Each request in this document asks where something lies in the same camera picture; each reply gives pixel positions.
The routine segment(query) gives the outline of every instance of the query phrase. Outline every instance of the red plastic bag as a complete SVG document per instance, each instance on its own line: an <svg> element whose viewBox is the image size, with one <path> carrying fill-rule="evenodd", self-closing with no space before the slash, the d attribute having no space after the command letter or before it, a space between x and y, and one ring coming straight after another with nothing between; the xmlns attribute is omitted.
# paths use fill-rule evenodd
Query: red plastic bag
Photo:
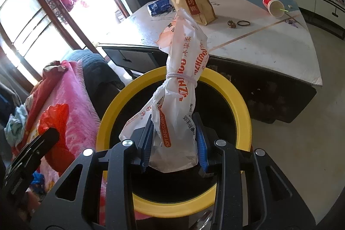
<svg viewBox="0 0 345 230"><path fill-rule="evenodd" d="M45 155L47 163L61 176L75 160L74 155L66 146L66 124L69 116L68 104L51 105L41 115L38 133L42 135L49 128L55 128L60 138Z"/></svg>

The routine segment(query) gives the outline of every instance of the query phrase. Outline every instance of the red paper cup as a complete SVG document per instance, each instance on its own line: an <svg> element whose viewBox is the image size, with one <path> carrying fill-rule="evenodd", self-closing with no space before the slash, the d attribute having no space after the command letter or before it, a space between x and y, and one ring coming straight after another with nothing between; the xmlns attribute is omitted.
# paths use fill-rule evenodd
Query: red paper cup
<svg viewBox="0 0 345 230"><path fill-rule="evenodd" d="M279 0L263 0L262 2L272 16L276 18L281 18L284 16L285 7Z"/></svg>

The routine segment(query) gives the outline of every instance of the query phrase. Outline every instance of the floor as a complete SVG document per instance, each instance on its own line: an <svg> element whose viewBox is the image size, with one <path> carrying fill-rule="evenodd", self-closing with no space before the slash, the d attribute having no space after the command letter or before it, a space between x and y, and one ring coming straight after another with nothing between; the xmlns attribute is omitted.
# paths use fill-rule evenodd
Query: floor
<svg viewBox="0 0 345 230"><path fill-rule="evenodd" d="M266 150L278 164L318 223L345 186L345 42L315 26L308 28L323 87L290 124L252 120L252 145ZM130 82L123 69L110 65L126 84ZM190 224L202 214L191 216Z"/></svg>

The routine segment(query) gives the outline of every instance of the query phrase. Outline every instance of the yellow ring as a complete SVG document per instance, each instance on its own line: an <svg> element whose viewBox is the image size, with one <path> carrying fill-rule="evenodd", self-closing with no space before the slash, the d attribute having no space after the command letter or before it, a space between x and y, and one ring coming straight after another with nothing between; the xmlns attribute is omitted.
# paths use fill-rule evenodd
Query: yellow ring
<svg viewBox="0 0 345 230"><path fill-rule="evenodd" d="M109 149L110 134L114 122L121 109L138 92L145 87L165 80L166 67L149 71L128 84L111 102L104 114L97 134L96 149L102 151ZM204 69L199 81L204 82L217 90L228 102L236 123L236 148L250 151L251 149L251 120L248 108L238 90L225 77L219 73ZM136 211L153 217L182 217L199 212L211 206L216 197L216 185L196 198L185 202L168 204L155 203L133 194Z"/></svg>

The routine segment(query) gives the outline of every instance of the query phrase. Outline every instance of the trash can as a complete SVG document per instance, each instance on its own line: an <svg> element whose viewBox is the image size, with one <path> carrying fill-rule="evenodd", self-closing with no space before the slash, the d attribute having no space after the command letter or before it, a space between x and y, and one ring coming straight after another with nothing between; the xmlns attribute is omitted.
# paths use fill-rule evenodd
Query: trash can
<svg viewBox="0 0 345 230"><path fill-rule="evenodd" d="M120 142L125 123L147 103L163 83L166 67L149 71L127 85L109 105L97 135L96 149L102 151ZM194 112L206 127L238 149L251 148L251 120L237 89L219 73L205 68L195 89ZM153 217L182 217L199 212L215 201L216 177L203 177L201 167L161 173L151 167L132 175L136 211Z"/></svg>

